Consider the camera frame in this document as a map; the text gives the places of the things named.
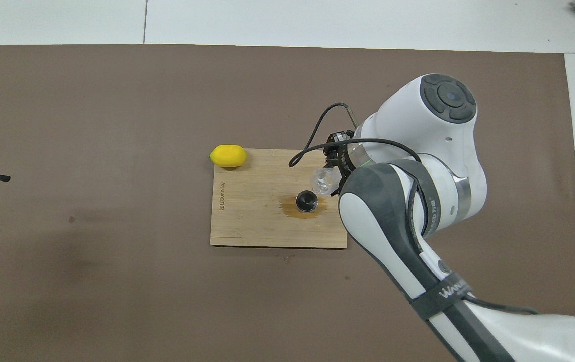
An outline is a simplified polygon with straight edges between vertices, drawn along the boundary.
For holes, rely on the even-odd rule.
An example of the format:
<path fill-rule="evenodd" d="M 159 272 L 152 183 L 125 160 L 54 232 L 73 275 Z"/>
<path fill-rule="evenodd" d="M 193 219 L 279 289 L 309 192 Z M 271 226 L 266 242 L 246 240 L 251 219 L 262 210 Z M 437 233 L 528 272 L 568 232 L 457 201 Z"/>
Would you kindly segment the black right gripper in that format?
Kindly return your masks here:
<path fill-rule="evenodd" d="M 352 138 L 352 130 L 330 133 L 327 143 L 341 142 Z M 333 181 L 331 183 L 331 197 L 340 194 L 352 171 L 345 166 L 347 145 L 326 146 L 323 149 L 326 157 L 324 168 L 333 168 Z"/>

